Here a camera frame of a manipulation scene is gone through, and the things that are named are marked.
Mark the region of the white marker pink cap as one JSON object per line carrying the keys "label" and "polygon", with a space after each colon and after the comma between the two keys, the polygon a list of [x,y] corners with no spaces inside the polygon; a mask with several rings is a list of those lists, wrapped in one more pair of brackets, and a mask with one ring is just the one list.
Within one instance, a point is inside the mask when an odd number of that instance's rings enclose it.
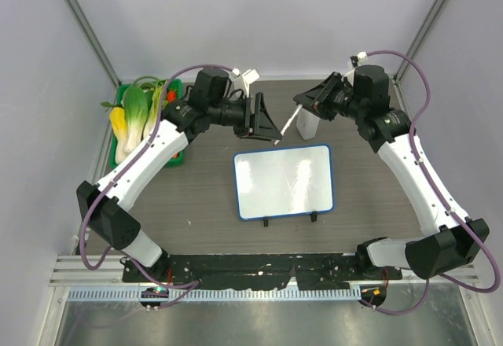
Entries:
{"label": "white marker pink cap", "polygon": [[302,109],[302,107],[303,107],[302,105],[297,105],[296,106],[296,110],[288,118],[288,120],[286,121],[285,125],[281,129],[281,137],[279,139],[277,139],[277,140],[274,141],[273,146],[276,146],[282,140],[282,138],[285,136],[285,133],[286,133],[287,129],[289,129],[289,127],[292,125],[292,122],[298,116],[298,114],[299,114],[300,110]]}

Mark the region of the blue framed whiteboard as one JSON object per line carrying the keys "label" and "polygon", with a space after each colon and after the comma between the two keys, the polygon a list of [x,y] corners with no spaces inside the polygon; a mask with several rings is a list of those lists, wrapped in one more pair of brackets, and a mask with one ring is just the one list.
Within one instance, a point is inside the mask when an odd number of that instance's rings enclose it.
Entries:
{"label": "blue framed whiteboard", "polygon": [[244,221],[330,212],[336,206],[332,151],[326,144],[237,153],[237,212]]}

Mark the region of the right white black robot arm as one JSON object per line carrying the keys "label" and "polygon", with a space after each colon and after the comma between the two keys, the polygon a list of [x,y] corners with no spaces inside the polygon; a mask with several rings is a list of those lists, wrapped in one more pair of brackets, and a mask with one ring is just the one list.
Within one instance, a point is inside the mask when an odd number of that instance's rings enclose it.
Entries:
{"label": "right white black robot arm", "polygon": [[409,137],[409,117],[390,106],[389,83],[382,67],[363,65],[346,75],[334,72],[293,100],[321,120],[353,120],[359,135],[397,178],[418,218],[421,237],[379,237],[358,245],[358,275],[371,279],[384,267],[398,267],[428,279],[471,263],[480,250],[473,238],[485,241],[489,227],[484,219],[471,219],[458,208],[432,171],[433,183],[448,202],[442,204],[421,170],[429,162],[419,138]]}

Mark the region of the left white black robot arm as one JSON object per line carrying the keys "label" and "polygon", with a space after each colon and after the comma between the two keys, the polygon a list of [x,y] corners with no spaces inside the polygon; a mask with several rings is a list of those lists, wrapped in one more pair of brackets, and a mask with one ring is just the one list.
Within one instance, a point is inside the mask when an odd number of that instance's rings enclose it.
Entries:
{"label": "left white black robot arm", "polygon": [[240,72],[202,64],[197,68],[188,94],[161,106],[156,125],[125,161],[96,184],[82,182],[76,192],[81,228],[90,228],[157,285],[167,280],[170,257],[129,213],[143,189],[170,158],[211,125],[232,127],[238,138],[281,139],[263,94],[250,93],[251,84],[259,79],[255,69]]}

